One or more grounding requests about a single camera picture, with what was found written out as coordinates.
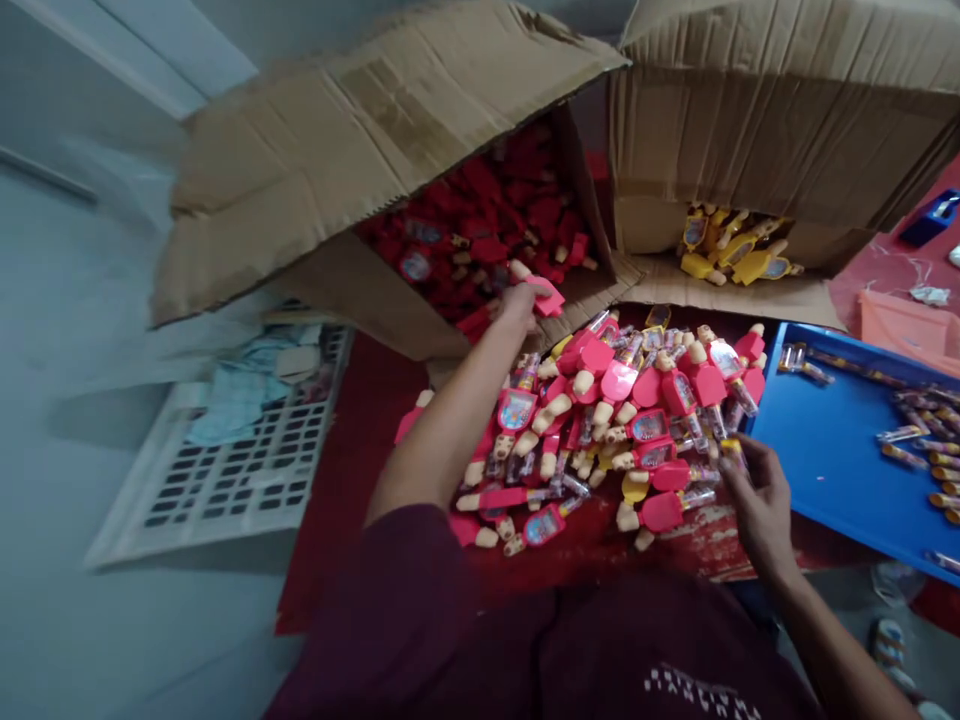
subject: open cardboard box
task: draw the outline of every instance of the open cardboard box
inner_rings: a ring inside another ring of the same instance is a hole
[[[276,281],[408,357],[462,357],[466,338],[350,228],[549,112],[602,271],[570,273],[540,348],[615,302],[839,326],[823,278],[960,149],[958,29],[946,0],[642,0],[621,55],[515,4],[407,11],[192,118],[154,323]],[[608,108],[611,253],[564,100],[624,55]],[[786,254],[810,274],[719,289],[686,276],[657,253],[694,199],[795,218]]]
[[[543,343],[562,337],[639,277],[611,257],[564,102],[625,64],[521,6],[445,3],[392,18],[347,54],[231,91],[191,120],[154,323],[276,280],[410,358],[462,357],[463,334],[350,228],[547,112],[601,264],[561,286],[566,313],[543,323]]]
[[[842,327],[833,277],[960,150],[960,9],[942,0],[642,0],[610,86],[621,300]],[[797,220],[808,274],[716,288],[674,257],[691,201]]]

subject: blue tray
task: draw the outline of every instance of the blue tray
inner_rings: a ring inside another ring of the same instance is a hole
[[[893,390],[815,361],[836,377],[833,385],[820,387],[803,375],[778,373],[781,347],[796,342],[916,386],[936,382],[960,390],[960,382],[858,340],[785,322],[768,350],[760,415],[747,424],[748,434],[780,455],[794,510],[960,587],[960,576],[924,558],[925,550],[937,550],[960,559],[960,527],[927,500],[941,491],[940,484],[929,472],[886,458],[874,438],[906,424],[890,402]]]

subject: maroon shirt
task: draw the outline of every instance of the maroon shirt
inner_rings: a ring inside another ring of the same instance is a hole
[[[267,718],[810,718],[805,686],[722,587],[644,573],[478,614],[446,517],[368,528]]]

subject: white plastic crate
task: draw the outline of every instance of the white plastic crate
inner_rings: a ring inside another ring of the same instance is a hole
[[[329,397],[306,402],[303,389],[293,388],[264,411],[251,440],[188,444],[187,429],[204,411],[209,385],[175,384],[85,565],[299,527],[353,343],[349,328],[323,332],[336,364]]]

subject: blue cloth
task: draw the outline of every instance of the blue cloth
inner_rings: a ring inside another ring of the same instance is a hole
[[[274,375],[277,355],[296,347],[299,328],[284,328],[251,340],[238,358],[221,360],[213,373],[207,412],[187,431],[187,442],[216,447],[255,437],[253,426],[263,406],[281,400],[292,388]]]

